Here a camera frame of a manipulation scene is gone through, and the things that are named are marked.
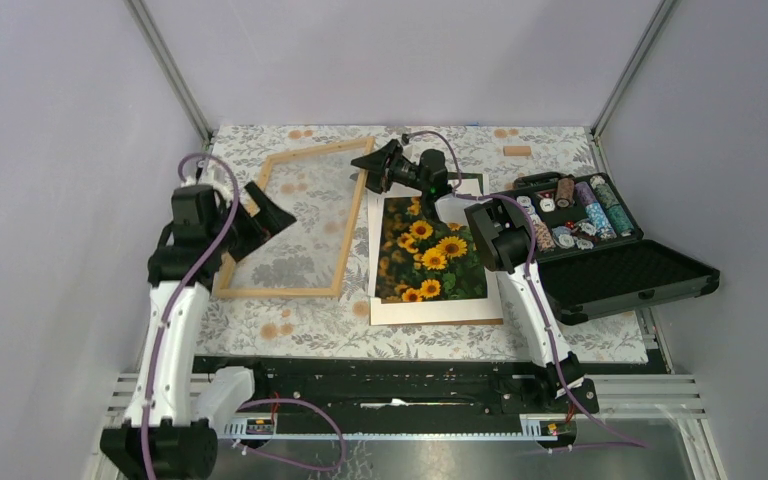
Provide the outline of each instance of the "red wire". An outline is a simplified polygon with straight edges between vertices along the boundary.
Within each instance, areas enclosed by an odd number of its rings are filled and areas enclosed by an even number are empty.
[[[564,424],[569,423],[572,420],[573,415],[575,415],[575,405],[570,403],[569,409],[567,410],[567,417],[564,419]]]
[[[278,392],[272,392],[275,395],[275,398],[281,398],[278,396]],[[272,404],[272,415],[269,416],[269,418],[272,420],[272,431],[275,432],[275,414],[278,412],[278,407],[280,407],[279,404],[273,403]]]

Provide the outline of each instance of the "white wall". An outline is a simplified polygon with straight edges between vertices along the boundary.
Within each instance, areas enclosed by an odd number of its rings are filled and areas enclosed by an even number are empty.
[[[662,308],[731,480],[768,478],[768,2],[682,2],[605,135],[649,236],[719,267]]]
[[[199,145],[121,1],[0,1],[0,478],[79,478]]]
[[[209,122],[590,125],[658,0],[147,1]]]

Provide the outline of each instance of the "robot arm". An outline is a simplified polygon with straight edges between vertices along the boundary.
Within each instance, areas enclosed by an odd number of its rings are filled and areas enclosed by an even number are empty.
[[[193,405],[190,375],[199,325],[207,311],[214,275],[229,254],[240,261],[268,242],[296,219],[272,203],[254,183],[246,192],[259,211],[250,215],[237,208],[231,227],[213,254],[186,285],[187,272],[196,264],[228,221],[227,191],[222,182],[189,180],[172,195],[172,222],[163,229],[157,249],[148,262],[151,285],[150,322],[140,374],[121,428],[102,432],[100,448],[128,478],[143,478],[140,428],[148,428],[153,470],[158,478],[206,478],[217,454],[216,431],[224,429],[237,408],[254,392],[252,371],[224,368]],[[177,297],[174,292],[180,289]],[[162,312],[171,306],[161,325]],[[152,348],[158,329],[164,329],[159,348]],[[144,422],[150,365],[155,365],[152,402]]]
[[[407,143],[406,136],[402,142]],[[352,165],[367,170],[369,190],[383,193],[393,183],[406,185],[422,192],[420,205],[428,219],[469,224],[484,267],[496,273],[505,298],[513,303],[512,320],[528,342],[531,361],[544,372],[541,380],[546,393],[551,398],[565,393],[556,362],[570,388],[581,385],[584,375],[552,315],[537,263],[527,263],[530,236],[525,222],[531,220],[518,207],[499,196],[472,199],[453,194],[439,150],[422,152],[419,163],[414,164],[402,155],[402,147],[394,139],[384,148],[352,160]],[[549,335],[555,340],[557,356]]]

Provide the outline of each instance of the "small wooden block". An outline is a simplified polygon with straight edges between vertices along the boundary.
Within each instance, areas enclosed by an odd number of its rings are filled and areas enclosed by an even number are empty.
[[[530,157],[531,147],[528,145],[516,146],[516,147],[503,147],[502,152],[506,157]]]

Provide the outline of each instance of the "patterned table surface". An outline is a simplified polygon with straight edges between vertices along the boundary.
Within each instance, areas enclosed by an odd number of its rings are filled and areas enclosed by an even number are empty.
[[[448,138],[465,172],[483,173],[488,191],[505,190],[517,176],[545,171],[585,175],[596,171],[580,127],[225,126],[213,153],[230,162],[240,184],[257,178],[267,155],[313,145],[375,136],[376,146],[407,131],[433,129]],[[434,137],[411,142],[414,157],[443,151]],[[505,157],[505,145],[530,145],[531,157]],[[213,300],[198,339],[202,355],[334,358],[524,360],[528,346],[505,313],[503,325],[369,325],[368,222],[361,204],[339,299]],[[646,351],[633,312],[563,326],[582,362],[643,363]]]

